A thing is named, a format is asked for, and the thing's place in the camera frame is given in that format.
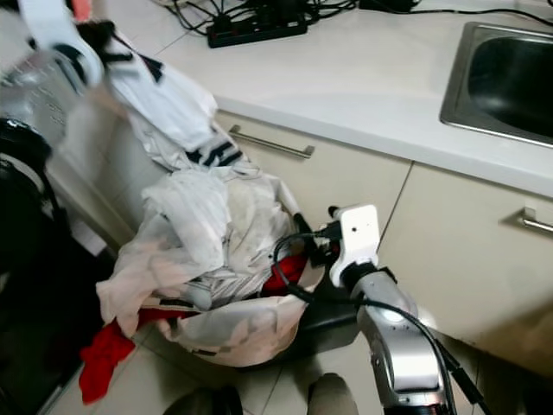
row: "metal handle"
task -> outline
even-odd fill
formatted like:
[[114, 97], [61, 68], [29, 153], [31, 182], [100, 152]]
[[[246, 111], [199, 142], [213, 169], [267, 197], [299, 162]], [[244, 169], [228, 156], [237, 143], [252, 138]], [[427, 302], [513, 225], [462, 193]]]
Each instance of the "metal handle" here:
[[306, 158], [306, 159], [311, 158], [311, 156], [315, 152], [315, 147], [313, 145], [308, 145], [305, 148], [305, 150], [298, 150], [298, 149], [293, 149], [291, 147], [287, 147], [286, 145], [272, 143], [271, 141], [266, 141], [261, 138], [246, 136], [245, 134], [242, 134], [240, 132], [239, 125], [233, 125], [232, 128], [228, 131], [228, 133], [231, 135], [232, 138], [237, 138], [240, 140], [249, 141], [250, 143], [263, 145], [265, 147], [269, 147], [270, 149], [279, 150], [284, 153], [289, 153], [301, 158]]
[[525, 207], [520, 213], [518, 220], [524, 227], [553, 234], [552, 225], [536, 220], [536, 211], [534, 209]]

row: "sink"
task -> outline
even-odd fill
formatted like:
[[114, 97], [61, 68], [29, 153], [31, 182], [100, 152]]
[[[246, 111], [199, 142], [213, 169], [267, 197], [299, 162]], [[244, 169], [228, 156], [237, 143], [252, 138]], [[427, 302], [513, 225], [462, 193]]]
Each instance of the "sink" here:
[[467, 23], [440, 119], [553, 147], [553, 34]]

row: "tile floor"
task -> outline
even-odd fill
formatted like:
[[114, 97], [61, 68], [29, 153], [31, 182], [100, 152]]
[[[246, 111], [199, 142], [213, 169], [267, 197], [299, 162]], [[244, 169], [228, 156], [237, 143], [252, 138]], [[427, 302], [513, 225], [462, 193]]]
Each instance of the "tile floor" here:
[[[83, 406], [75, 377], [48, 415], [162, 415], [171, 403], [197, 386], [227, 384], [237, 387], [247, 415], [303, 415], [308, 385], [329, 372], [346, 380], [359, 414], [382, 413], [368, 347], [361, 336], [345, 348], [247, 373], [206, 363], [165, 341], [156, 329], [146, 328], [135, 341], [137, 348], [116, 370], [104, 399]], [[477, 380], [493, 413], [523, 413], [518, 410], [518, 402], [522, 387], [534, 381], [531, 375], [462, 343], [443, 341], [469, 376]], [[481, 414], [473, 411], [457, 388], [454, 392], [459, 415]]]

